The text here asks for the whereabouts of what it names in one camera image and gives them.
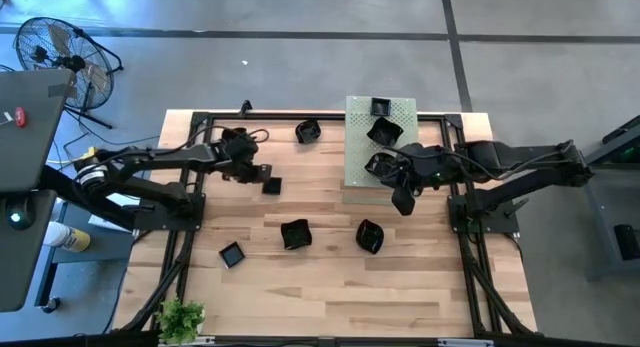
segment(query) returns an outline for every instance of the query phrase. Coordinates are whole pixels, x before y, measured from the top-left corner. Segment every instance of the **potted plant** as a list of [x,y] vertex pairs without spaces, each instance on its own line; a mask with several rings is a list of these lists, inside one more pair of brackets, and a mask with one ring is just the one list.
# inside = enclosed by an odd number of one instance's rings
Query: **potted plant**
[[202,331],[204,305],[193,301],[182,305],[178,297],[162,302],[162,313],[156,312],[162,334],[160,339],[167,344],[192,342]]

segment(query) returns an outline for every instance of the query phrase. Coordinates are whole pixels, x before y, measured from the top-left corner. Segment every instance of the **wooden tabletop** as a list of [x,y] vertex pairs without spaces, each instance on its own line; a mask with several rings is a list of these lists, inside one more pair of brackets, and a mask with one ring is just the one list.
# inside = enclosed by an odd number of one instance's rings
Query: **wooden tabletop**
[[[186,140],[192,112],[167,111],[160,147]],[[487,114],[462,117],[467,141],[493,139]],[[261,185],[225,182],[217,173],[206,177],[205,217],[196,234],[185,294],[185,300],[205,304],[202,334],[470,336],[460,249],[446,214],[448,189],[425,190],[407,217],[392,205],[345,204],[344,122],[320,121],[321,138],[306,146],[296,142],[297,123],[216,122],[250,131],[268,129],[271,136],[260,144],[254,163],[272,164],[272,175],[282,177],[283,185],[279,196],[267,196]],[[419,122],[419,142],[442,144],[439,126]],[[157,171],[151,178],[177,181],[179,171]],[[309,220],[313,244],[285,251],[280,225],[298,218]],[[355,230],[365,218],[384,229],[384,244],[376,255],[355,243]],[[167,234],[153,232],[133,248],[114,327],[126,324],[156,287]],[[497,290],[535,330],[517,249],[501,235],[486,240]],[[234,241],[247,258],[227,270],[218,251]],[[178,241],[176,254],[180,246]],[[175,296],[173,290],[169,296]],[[478,296],[489,326],[484,294]]]

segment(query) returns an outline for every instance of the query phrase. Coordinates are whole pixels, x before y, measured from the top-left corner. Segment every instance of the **desk leg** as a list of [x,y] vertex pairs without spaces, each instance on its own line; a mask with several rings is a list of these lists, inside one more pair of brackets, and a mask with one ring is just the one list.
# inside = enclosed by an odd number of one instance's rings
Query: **desk leg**
[[58,264],[53,263],[55,252],[55,248],[49,248],[49,255],[47,256],[44,273],[42,274],[42,280],[40,281],[40,287],[38,287],[38,294],[36,295],[35,306],[40,307],[44,313],[51,313],[60,306],[60,299],[58,297],[49,297],[51,288],[53,287],[53,280],[58,270]]

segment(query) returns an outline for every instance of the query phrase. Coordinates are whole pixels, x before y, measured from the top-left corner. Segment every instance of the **fan grille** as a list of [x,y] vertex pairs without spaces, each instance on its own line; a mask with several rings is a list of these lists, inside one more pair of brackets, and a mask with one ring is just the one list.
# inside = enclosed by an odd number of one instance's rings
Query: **fan grille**
[[[78,35],[74,31],[76,29],[77,27],[61,20],[32,18],[23,23],[18,30],[15,48],[20,64],[25,70],[70,68],[70,57],[81,57],[85,67],[79,70],[74,67],[77,70],[74,82],[76,93],[67,98],[66,105],[82,108],[91,84],[87,105],[84,107],[93,109],[102,106],[113,92],[113,75],[107,73],[111,71],[111,65],[103,51],[90,40]],[[92,79],[99,83],[99,86],[92,83]]]

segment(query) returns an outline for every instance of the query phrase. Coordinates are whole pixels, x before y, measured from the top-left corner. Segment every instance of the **gray concrete floor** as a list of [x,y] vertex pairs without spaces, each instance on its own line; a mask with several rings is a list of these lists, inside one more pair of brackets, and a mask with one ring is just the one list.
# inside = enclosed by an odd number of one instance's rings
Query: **gray concrete floor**
[[[640,0],[452,3],[462,33],[640,34]],[[0,9],[0,26],[37,15],[82,26],[150,29],[446,32],[441,0],[11,0]],[[12,40],[0,35],[0,63],[18,68]],[[388,95],[414,97],[422,111],[460,111],[446,42],[99,41],[126,68],[115,77],[111,99],[96,111],[117,126],[94,128],[112,141],[158,134],[168,108],[238,108],[244,99],[256,108],[323,109],[342,108],[350,94]],[[506,143],[573,138],[589,151],[638,114],[640,45],[463,43],[461,50],[473,109],[490,114],[496,138]],[[75,121],[64,118],[56,141],[61,146],[79,134]],[[70,151],[77,156],[92,145],[104,144],[86,138]],[[54,152],[50,158],[57,158]],[[601,249],[582,191],[548,188],[530,197],[518,218],[540,331],[639,344],[640,280],[584,278],[600,263]],[[100,333],[123,265],[64,266],[54,286],[64,307],[45,315],[30,306],[31,291],[21,311],[0,314],[0,324],[8,326],[0,340]]]

